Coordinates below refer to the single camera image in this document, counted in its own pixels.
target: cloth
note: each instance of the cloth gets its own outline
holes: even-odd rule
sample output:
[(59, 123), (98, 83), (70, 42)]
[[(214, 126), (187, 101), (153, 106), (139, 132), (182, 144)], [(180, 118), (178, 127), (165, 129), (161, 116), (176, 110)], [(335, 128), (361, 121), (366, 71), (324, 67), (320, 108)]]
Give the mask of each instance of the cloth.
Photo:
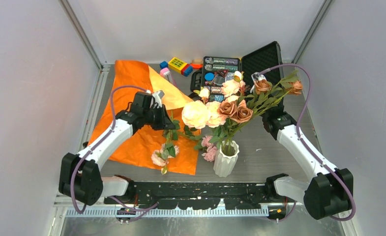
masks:
[[(184, 123), (181, 119), (182, 108), (186, 103), (192, 101), (188, 96), (179, 91), (143, 62), (118, 60), (115, 64), (115, 73), (112, 90), (123, 85), (135, 85), (148, 89), (151, 92), (157, 90), (164, 91), (165, 95), (162, 102), (165, 104), (168, 115), (171, 117), (172, 112), (174, 119), (180, 121), (180, 127), (181, 130), (183, 130)], [(113, 97), (116, 113), (126, 109), (128, 102), (133, 101), (135, 93), (138, 91), (139, 90), (135, 88), (122, 88), (117, 90)], [(109, 127), (111, 122), (112, 110), (109, 99), (100, 121), (93, 130), (89, 144), (96, 140)], [(160, 150), (161, 145), (165, 143), (165, 138), (162, 134), (162, 130), (155, 131), (150, 126), (145, 125), (120, 145), (109, 159), (124, 164), (160, 170), (160, 166), (152, 163), (151, 155), (155, 150)], [(182, 136), (178, 136), (178, 141), (173, 142), (174, 145), (179, 146), (180, 152), (176, 158), (170, 159), (168, 171), (194, 175), (196, 173), (198, 156), (198, 151), (193, 148), (196, 143)]]

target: pink cap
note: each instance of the pink cap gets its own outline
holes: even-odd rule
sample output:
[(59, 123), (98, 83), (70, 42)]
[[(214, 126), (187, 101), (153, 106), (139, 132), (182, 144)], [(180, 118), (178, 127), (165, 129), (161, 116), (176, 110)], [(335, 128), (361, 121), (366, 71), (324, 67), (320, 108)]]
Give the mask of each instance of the pink cap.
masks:
[(164, 69), (162, 69), (162, 70), (159, 72), (159, 75), (160, 75), (160, 76), (164, 76), (164, 73), (167, 72), (167, 71), (170, 71), (170, 70), (169, 70), (168, 68), (165, 67)]

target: brown rose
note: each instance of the brown rose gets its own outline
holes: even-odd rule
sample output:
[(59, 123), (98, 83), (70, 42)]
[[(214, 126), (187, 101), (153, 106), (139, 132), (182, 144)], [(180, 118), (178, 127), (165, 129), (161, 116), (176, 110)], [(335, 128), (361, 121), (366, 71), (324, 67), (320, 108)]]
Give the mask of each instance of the brown rose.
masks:
[(294, 83), (290, 83), (292, 87), (290, 88), (290, 92), (288, 94), (300, 95), (303, 90), (303, 85), (300, 80), (295, 81)]
[(266, 93), (271, 90), (271, 85), (269, 85), (267, 80), (254, 81), (255, 91), (257, 94)]
[(237, 123), (244, 123), (249, 121), (252, 118), (254, 111), (247, 107), (238, 107), (236, 113), (231, 117), (231, 120), (236, 121)]
[(237, 109), (236, 101), (223, 101), (219, 106), (219, 114), (225, 117), (231, 117)]

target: vase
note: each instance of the vase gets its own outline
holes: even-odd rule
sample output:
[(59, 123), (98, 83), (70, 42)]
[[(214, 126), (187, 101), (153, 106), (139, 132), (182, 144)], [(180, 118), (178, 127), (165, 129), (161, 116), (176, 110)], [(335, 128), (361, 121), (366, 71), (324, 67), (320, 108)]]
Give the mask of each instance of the vase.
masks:
[(233, 167), (238, 160), (239, 145), (235, 141), (231, 141), (232, 147), (235, 149), (233, 156), (227, 156), (222, 152), (222, 148), (219, 148), (214, 160), (213, 170), (219, 177), (226, 177), (231, 174)]

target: table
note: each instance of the table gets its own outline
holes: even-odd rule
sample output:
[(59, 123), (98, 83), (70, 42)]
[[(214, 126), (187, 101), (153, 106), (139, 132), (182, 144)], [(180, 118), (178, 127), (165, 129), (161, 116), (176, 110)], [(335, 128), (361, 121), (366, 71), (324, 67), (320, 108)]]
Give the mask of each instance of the table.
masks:
[[(157, 72), (160, 71), (158, 64), (151, 64), (150, 66)], [(284, 70), (284, 75), (286, 76), (290, 72), (291, 70)], [(172, 71), (172, 75), (178, 88), (189, 95), (191, 93), (191, 77), (184, 77), (174, 71)], [(112, 67), (107, 78), (98, 119), (106, 107), (114, 77), (114, 67)], [(285, 111), (297, 120), (304, 102), (305, 100), (302, 95), (286, 96), (284, 99)], [(313, 145), (317, 146), (310, 116), (307, 112), (302, 119), (301, 129)], [(225, 178), (217, 176), (213, 170), (213, 163), (207, 162), (200, 155), (197, 161), (195, 176), (176, 173), (162, 175), (159, 170), (121, 164), (110, 160), (103, 166), (101, 174), (105, 177), (122, 175), (135, 181), (265, 182), (267, 177), (286, 173), (294, 179), (308, 181), (303, 169), (291, 154), (264, 130), (260, 119), (253, 119), (242, 129), (242, 132), (238, 132), (235, 135), (234, 140), (239, 144), (239, 158), (232, 173)]]

